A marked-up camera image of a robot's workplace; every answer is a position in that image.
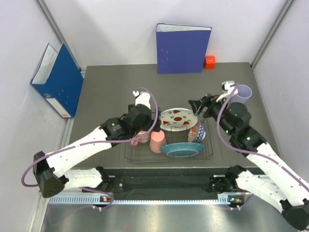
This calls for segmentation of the pink plastic cup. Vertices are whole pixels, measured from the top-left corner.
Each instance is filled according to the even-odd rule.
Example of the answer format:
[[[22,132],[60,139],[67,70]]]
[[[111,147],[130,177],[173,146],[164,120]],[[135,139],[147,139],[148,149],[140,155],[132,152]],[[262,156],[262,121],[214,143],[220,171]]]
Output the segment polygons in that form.
[[[153,131],[151,133],[150,149],[154,153],[157,153],[157,154],[161,153],[160,151],[161,147],[165,146],[166,144],[167,142],[166,142],[165,134],[162,130],[159,132]]]

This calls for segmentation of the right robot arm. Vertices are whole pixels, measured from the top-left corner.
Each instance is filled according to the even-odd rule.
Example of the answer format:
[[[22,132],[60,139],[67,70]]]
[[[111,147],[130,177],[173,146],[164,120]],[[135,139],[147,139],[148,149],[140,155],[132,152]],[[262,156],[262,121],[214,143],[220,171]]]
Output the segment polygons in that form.
[[[272,184],[261,180],[246,168],[236,165],[225,174],[225,185],[230,191],[247,190],[276,208],[295,229],[309,228],[309,184],[294,172],[272,149],[266,139],[250,124],[252,115],[240,102],[228,104],[218,96],[206,95],[200,100],[189,100],[196,115],[212,117],[217,130],[224,130],[230,139],[226,146],[241,153],[259,167]]]

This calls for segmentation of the pink patterned mug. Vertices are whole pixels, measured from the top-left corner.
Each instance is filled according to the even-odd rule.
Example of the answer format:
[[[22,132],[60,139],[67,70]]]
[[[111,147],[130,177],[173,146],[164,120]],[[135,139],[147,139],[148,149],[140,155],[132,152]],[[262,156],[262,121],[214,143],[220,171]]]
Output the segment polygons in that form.
[[[135,147],[138,144],[145,144],[150,141],[151,134],[147,133],[147,131],[141,130],[134,138],[137,138],[134,141],[131,141],[131,146]]]

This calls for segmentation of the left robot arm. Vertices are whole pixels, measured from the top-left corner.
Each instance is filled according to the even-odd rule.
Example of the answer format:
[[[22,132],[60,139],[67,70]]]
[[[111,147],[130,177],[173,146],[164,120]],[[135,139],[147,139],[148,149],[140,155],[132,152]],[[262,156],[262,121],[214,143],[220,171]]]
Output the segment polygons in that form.
[[[81,170],[74,166],[101,151],[131,142],[140,131],[151,132],[159,128],[160,108],[156,107],[152,114],[143,104],[131,104],[128,113],[108,119],[74,143],[48,154],[42,151],[35,154],[33,174],[42,196],[50,198],[73,188],[106,191],[110,183],[103,167]]]

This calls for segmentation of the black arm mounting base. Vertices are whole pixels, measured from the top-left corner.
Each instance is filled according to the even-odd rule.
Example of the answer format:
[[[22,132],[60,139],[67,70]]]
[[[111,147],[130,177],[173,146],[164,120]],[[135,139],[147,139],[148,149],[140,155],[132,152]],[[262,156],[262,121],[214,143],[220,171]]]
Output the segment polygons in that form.
[[[117,199],[213,198],[224,192],[245,193],[230,168],[108,168],[110,178],[98,187]]]

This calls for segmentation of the lavender plastic cup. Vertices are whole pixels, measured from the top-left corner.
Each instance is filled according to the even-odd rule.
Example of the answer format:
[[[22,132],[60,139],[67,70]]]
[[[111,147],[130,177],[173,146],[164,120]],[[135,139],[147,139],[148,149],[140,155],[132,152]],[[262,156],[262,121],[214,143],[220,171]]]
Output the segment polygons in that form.
[[[229,103],[239,102],[245,104],[246,101],[252,96],[252,93],[253,92],[249,86],[239,85],[238,93],[231,98]]]

